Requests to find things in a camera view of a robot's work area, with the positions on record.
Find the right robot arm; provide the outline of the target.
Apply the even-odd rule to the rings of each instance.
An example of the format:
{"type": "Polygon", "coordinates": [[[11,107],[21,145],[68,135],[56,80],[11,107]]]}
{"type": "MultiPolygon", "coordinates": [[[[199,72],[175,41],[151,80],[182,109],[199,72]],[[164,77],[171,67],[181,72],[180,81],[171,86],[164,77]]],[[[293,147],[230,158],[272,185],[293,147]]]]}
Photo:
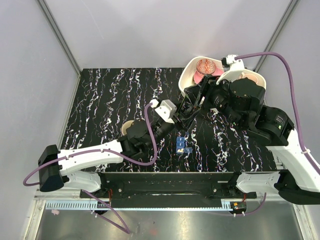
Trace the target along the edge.
{"type": "Polygon", "coordinates": [[[298,150],[298,129],[281,109],[263,104],[265,87],[243,77],[237,80],[217,79],[205,75],[199,84],[183,90],[187,113],[200,108],[216,109],[249,137],[272,152],[285,169],[272,173],[241,173],[227,185],[228,195],[239,198],[244,193],[262,191],[278,194],[296,205],[320,203],[319,166],[298,150]]]}

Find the white serving tray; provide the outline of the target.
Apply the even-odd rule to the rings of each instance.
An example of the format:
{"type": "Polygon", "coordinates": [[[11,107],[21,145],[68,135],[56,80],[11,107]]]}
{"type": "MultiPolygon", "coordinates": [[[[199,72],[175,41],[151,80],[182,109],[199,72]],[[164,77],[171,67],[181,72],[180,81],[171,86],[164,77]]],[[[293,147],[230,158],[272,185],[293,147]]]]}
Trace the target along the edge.
{"type": "MultiPolygon", "coordinates": [[[[194,57],[186,65],[186,67],[184,68],[184,70],[183,70],[183,72],[182,72],[182,74],[181,74],[181,76],[179,78],[179,81],[178,81],[178,87],[179,87],[179,90],[180,90],[180,92],[181,92],[183,97],[185,96],[184,89],[193,85],[193,76],[194,76],[194,74],[195,74],[195,72],[197,70],[196,69],[197,68],[197,62],[199,60],[201,60],[201,59],[213,60],[215,62],[215,64],[216,64],[216,69],[221,69],[224,72],[227,71],[227,70],[224,70],[224,67],[223,67],[223,64],[222,64],[221,60],[217,60],[217,59],[206,57],[206,56],[194,57]]],[[[258,85],[260,87],[263,87],[265,90],[267,89],[266,80],[259,73],[256,73],[256,72],[254,72],[252,70],[249,70],[249,69],[245,69],[245,71],[243,73],[255,75],[258,78],[258,84],[256,84],[256,85],[258,85]]]]}

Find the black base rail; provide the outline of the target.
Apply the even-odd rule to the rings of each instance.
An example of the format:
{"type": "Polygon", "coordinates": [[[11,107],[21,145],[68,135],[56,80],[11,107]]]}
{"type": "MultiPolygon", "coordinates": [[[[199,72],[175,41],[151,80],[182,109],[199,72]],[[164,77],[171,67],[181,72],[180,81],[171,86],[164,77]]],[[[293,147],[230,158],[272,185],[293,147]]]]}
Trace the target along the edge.
{"type": "Polygon", "coordinates": [[[196,195],[213,199],[256,199],[257,191],[244,193],[236,187],[236,172],[106,172],[99,173],[98,198],[131,196],[196,195]]]}

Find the patterned small bowl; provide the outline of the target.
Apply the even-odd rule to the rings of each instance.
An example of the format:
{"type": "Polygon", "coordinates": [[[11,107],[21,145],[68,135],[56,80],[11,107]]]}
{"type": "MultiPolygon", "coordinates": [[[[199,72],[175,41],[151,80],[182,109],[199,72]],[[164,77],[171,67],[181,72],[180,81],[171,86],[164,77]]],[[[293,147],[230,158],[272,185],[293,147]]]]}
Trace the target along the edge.
{"type": "Polygon", "coordinates": [[[196,70],[202,75],[212,75],[216,71],[216,64],[208,58],[200,59],[196,64],[196,70]]]}

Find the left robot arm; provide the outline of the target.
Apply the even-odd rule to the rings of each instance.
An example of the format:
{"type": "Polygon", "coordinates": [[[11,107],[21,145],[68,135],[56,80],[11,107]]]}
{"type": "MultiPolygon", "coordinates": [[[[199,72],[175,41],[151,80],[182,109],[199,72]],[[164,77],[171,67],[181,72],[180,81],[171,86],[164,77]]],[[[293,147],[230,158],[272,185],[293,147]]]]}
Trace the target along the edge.
{"type": "Polygon", "coordinates": [[[38,160],[39,189],[53,192],[68,187],[103,198],[108,193],[107,184],[98,174],[86,173],[83,169],[123,161],[152,166],[158,158],[157,142],[174,129],[188,130],[198,114],[197,110],[189,114],[177,112],[171,118],[160,117],[154,123],[146,115],[133,121],[120,138],[82,149],[59,150],[55,144],[48,145],[38,160]]]}

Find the blue pill organizer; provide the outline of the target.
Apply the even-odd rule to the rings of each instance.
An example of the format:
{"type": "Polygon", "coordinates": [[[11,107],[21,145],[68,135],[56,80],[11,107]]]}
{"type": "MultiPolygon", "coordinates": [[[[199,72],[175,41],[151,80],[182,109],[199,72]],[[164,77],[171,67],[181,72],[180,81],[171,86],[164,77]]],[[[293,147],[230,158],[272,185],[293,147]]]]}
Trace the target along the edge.
{"type": "Polygon", "coordinates": [[[191,147],[188,147],[186,144],[187,144],[186,138],[178,136],[176,138],[176,153],[179,155],[191,154],[193,152],[193,149],[191,147]]]}

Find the green pill bottle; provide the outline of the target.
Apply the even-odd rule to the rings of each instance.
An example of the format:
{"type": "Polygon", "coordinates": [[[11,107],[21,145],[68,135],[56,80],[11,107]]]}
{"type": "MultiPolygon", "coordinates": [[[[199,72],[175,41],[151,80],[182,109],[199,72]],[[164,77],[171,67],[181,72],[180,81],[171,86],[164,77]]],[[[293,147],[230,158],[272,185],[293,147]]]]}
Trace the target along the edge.
{"type": "Polygon", "coordinates": [[[178,114],[183,118],[188,118],[194,111],[194,105],[187,95],[184,96],[179,108],[178,114]]]}

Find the cream floral mug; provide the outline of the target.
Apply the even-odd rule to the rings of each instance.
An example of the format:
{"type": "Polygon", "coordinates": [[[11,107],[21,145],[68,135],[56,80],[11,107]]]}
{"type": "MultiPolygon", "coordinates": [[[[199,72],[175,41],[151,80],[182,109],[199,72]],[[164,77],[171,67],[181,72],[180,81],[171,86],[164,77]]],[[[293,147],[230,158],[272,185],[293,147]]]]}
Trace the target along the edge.
{"type": "Polygon", "coordinates": [[[128,120],[128,121],[126,121],[126,122],[122,125],[122,127],[121,127],[121,133],[122,133],[123,136],[127,134],[127,129],[128,129],[129,127],[131,127],[131,125],[132,125],[133,123],[134,123],[134,120],[128,120]]]}

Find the black marble mat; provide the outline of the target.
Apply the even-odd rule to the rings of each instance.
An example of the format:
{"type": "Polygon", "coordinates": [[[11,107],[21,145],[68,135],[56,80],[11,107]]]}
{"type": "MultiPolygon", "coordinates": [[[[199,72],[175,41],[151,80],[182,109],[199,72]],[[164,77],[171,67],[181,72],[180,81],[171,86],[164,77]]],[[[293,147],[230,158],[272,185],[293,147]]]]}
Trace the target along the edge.
{"type": "MultiPolygon", "coordinates": [[[[123,124],[142,119],[152,99],[182,100],[178,87],[183,72],[176,68],[88,68],[82,71],[62,140],[62,149],[101,145],[121,136],[123,124]]],[[[199,114],[187,132],[172,131],[157,142],[154,165],[128,161],[90,167],[94,172],[270,172],[273,154],[209,111],[199,114]],[[192,153],[177,154],[176,138],[186,138],[192,153]]]]}

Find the pink mug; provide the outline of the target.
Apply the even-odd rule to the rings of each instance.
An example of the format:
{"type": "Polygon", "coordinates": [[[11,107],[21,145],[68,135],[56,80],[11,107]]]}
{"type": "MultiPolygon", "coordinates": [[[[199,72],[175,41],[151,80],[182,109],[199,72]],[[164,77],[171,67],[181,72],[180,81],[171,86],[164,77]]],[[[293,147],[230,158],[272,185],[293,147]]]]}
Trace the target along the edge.
{"type": "Polygon", "coordinates": [[[240,78],[240,79],[245,79],[245,78],[247,78],[247,79],[255,82],[256,84],[258,84],[258,82],[259,82],[259,79],[258,79],[254,74],[251,74],[251,73],[244,73],[244,72],[242,72],[242,73],[240,74],[239,78],[240,78]]]}

